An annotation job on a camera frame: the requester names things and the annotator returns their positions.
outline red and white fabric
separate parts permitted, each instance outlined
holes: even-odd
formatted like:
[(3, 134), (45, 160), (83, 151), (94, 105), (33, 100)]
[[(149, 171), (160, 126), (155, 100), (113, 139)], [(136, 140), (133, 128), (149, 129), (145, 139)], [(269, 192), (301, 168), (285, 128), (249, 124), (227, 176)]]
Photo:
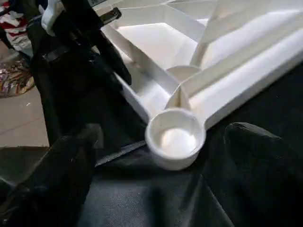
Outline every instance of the red and white fabric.
[[(4, 2), (0, 6), (0, 11), (8, 7), (9, 2)], [(27, 21), (23, 15), (23, 13), (11, 11), (0, 17), (0, 27), (6, 31), (7, 38), (16, 51), (31, 48), (31, 42), (26, 33)]]

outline white plastic part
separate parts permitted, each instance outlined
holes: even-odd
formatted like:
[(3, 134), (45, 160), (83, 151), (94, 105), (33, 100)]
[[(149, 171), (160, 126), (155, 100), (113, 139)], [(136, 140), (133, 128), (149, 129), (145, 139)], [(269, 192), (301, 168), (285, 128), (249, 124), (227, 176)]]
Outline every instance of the white plastic part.
[[(126, 7), (122, 17), (103, 31), (132, 75), (131, 86), (122, 82), (125, 98), (149, 123), (153, 158), (169, 170), (195, 160), (195, 135), (204, 141), (205, 129), (303, 60), (301, 0), (124, 0), (113, 6), (118, 5)], [(185, 122), (195, 122), (200, 132), (189, 136)], [(176, 152), (163, 143), (167, 137), (183, 141), (172, 143)]]
[(54, 36), (53, 24), (63, 11), (64, 6), (61, 0), (48, 0), (47, 8), (42, 15), (41, 25), (49, 35)]
[(181, 170), (198, 157), (206, 131), (190, 111), (175, 108), (154, 117), (145, 138), (156, 164), (167, 170)]

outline floor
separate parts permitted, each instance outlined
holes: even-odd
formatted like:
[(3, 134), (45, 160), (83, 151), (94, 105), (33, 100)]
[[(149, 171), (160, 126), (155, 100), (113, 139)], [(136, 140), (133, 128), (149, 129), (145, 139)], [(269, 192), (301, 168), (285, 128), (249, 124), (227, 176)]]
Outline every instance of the floor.
[(0, 147), (48, 146), (45, 121), (37, 88), (0, 99)]

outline circular cup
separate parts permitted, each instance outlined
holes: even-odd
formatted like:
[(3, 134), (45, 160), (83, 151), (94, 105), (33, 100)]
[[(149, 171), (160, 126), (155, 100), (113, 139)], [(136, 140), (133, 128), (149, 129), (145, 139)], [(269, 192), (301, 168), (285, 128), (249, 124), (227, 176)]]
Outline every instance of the circular cup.
[(167, 170), (181, 170), (196, 160), (206, 131), (190, 111), (174, 108), (149, 122), (145, 139), (157, 165)]

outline plastic sheet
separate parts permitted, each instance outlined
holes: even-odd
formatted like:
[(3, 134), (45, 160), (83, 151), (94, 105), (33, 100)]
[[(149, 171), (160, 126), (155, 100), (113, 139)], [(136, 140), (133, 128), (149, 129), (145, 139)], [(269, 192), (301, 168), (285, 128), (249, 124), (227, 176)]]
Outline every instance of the plastic sheet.
[(0, 64), (0, 98), (17, 96), (34, 86), (34, 79), (20, 56)]
[(60, 138), (50, 149), (0, 150), (0, 226), (74, 226), (95, 165), (98, 126)]
[(301, 159), (281, 138), (233, 123), (216, 142), (183, 172), (158, 168), (146, 147), (98, 166), (78, 226), (302, 225)]

